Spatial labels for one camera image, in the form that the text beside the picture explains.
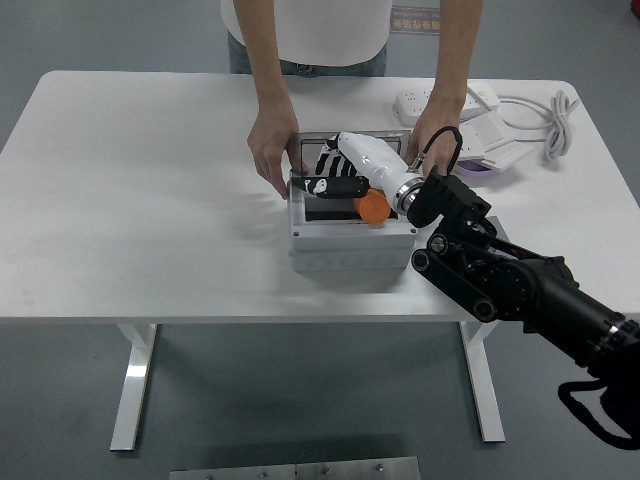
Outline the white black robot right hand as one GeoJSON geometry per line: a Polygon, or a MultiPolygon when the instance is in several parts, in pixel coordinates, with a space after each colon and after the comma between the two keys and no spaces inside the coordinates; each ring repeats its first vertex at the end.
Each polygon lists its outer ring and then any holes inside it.
{"type": "Polygon", "coordinates": [[[320,199],[357,199],[373,188],[392,202],[424,183],[405,161],[380,138],[341,132],[327,139],[313,170],[294,176],[291,185],[320,199]]]}

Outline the person's left hand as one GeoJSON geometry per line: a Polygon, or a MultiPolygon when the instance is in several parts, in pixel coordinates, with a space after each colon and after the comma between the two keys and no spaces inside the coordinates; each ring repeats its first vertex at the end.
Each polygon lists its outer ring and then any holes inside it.
{"type": "MultiPolygon", "coordinates": [[[[432,93],[424,111],[419,117],[409,138],[406,163],[412,165],[423,152],[431,138],[443,127],[458,127],[460,113],[464,105],[465,94],[446,96],[432,93]]],[[[445,176],[456,150],[457,142],[452,132],[438,136],[429,148],[422,163],[422,170],[428,175],[436,168],[439,175],[445,176]]]]}

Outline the person's right hand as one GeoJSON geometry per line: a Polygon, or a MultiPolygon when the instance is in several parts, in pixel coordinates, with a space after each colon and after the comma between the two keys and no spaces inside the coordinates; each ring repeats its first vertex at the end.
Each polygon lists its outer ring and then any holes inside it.
{"type": "Polygon", "coordinates": [[[268,101],[259,105],[247,138],[256,172],[284,200],[289,194],[283,177],[282,160],[291,136],[298,129],[298,120],[288,99],[268,101]]]}

